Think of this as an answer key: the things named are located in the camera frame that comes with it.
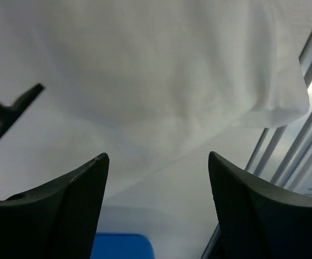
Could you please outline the white t-shirt with robot print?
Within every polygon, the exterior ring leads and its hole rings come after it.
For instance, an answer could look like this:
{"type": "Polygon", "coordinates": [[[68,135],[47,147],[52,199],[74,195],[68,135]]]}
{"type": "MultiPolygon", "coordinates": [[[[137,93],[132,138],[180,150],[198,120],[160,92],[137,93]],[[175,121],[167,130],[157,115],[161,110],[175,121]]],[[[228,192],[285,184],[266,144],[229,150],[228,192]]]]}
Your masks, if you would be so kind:
{"type": "Polygon", "coordinates": [[[114,195],[231,127],[309,111],[279,1],[0,1],[0,100],[45,89],[0,141],[0,198],[101,152],[114,195]]]}

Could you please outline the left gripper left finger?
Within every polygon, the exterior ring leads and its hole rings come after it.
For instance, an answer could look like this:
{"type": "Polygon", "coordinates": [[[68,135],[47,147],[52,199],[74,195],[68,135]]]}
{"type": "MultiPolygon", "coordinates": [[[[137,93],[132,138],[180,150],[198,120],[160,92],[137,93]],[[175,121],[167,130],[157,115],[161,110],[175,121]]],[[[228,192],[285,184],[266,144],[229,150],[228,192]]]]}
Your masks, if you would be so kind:
{"type": "Polygon", "coordinates": [[[102,153],[0,200],[0,258],[90,258],[109,170],[102,153]]]}

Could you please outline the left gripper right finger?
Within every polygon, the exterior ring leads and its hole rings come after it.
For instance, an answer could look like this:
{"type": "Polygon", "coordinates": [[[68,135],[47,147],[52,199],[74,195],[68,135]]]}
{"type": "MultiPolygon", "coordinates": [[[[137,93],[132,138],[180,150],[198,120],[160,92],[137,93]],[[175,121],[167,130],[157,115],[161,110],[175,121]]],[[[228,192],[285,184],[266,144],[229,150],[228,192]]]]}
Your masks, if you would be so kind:
{"type": "Polygon", "coordinates": [[[209,258],[312,258],[312,197],[209,154],[219,233],[209,258]]]}

